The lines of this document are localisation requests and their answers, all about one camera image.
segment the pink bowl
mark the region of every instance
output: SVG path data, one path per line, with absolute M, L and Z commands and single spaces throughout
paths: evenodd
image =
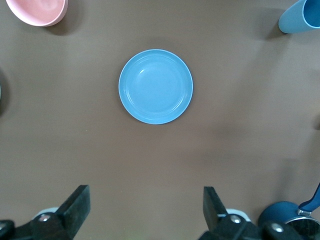
M 21 21 L 38 27 L 60 22 L 66 15 L 68 0 L 6 0 Z

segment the blue plate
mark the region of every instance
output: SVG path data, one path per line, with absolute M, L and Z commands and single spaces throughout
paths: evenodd
M 119 95 L 125 109 L 147 124 L 175 120 L 188 107 L 193 81 L 177 55 L 161 49 L 138 53 L 124 66 Z

